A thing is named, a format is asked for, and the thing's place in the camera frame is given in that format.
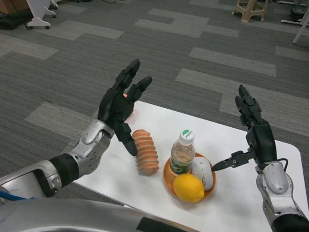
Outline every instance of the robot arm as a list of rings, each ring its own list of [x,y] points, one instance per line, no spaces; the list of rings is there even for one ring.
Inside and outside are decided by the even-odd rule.
[[[151,84],[152,78],[145,77],[133,84],[124,96],[124,91],[132,82],[140,67],[140,61],[134,60],[123,69],[112,88],[100,103],[98,118],[94,119],[82,133],[72,151],[42,160],[0,179],[0,197],[40,198],[51,197],[62,187],[85,174],[92,173],[99,165],[102,154],[109,147],[110,140],[116,134],[128,152],[136,156],[137,149],[132,139],[131,129],[124,121],[133,111],[134,102]]]
[[[245,87],[239,87],[236,106],[246,136],[248,152],[237,151],[230,158],[215,164],[212,171],[236,168],[254,159],[257,187],[263,197],[263,211],[274,232],[309,231],[309,221],[293,199],[293,182],[285,172],[287,159],[277,159],[276,144],[269,123],[262,119],[261,108]]]

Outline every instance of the gray carpet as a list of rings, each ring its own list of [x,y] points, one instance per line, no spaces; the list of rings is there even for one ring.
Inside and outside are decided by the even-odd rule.
[[[142,101],[242,130],[233,101],[244,84],[275,138],[300,150],[308,195],[309,31],[293,45],[300,27],[280,23],[290,6],[272,3],[264,22],[244,24],[231,14],[235,4],[70,2],[44,18],[50,30],[0,31],[0,176],[69,149],[120,70],[139,58],[136,81],[154,79]],[[113,202],[75,184],[57,197]]]

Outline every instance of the white mouse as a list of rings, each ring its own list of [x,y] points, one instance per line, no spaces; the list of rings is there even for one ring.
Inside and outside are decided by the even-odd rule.
[[[192,174],[200,179],[204,185],[204,190],[207,191],[213,186],[213,177],[211,165],[204,157],[195,157],[191,163]]]

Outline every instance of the plastic bottle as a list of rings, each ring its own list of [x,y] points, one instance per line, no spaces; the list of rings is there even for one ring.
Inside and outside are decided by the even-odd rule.
[[[170,169],[175,174],[188,173],[195,157],[194,133],[183,130],[174,143],[170,156]]]

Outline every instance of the lemon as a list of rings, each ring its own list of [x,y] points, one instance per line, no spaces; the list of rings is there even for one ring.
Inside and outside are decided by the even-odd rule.
[[[185,202],[198,202],[204,197],[203,183],[189,173],[176,177],[173,187],[176,195]]]

